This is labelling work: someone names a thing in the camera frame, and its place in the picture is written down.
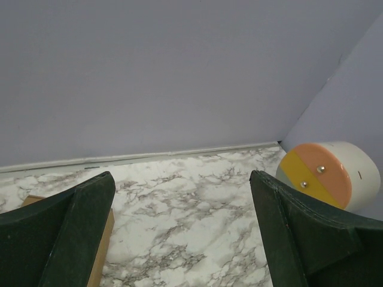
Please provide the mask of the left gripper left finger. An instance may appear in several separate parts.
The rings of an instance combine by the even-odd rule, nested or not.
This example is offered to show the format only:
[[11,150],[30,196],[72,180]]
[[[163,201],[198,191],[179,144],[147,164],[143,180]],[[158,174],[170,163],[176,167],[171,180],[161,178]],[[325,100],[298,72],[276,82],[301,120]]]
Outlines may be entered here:
[[1,286],[99,286],[114,215],[103,172],[1,214]]

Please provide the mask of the cardboard box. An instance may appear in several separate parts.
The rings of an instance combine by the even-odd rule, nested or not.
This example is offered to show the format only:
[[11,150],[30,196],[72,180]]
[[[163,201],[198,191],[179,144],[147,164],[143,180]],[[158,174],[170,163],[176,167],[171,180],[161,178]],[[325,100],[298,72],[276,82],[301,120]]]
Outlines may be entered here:
[[114,215],[110,196],[85,192],[28,196],[27,210],[43,207],[23,236],[13,286],[99,286]]

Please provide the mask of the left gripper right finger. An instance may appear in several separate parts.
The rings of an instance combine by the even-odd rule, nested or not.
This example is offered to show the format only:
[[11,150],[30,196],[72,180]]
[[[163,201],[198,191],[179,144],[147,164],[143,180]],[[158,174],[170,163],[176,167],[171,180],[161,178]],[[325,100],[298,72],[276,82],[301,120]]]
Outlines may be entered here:
[[273,286],[382,286],[382,221],[307,196],[270,174],[250,175]]

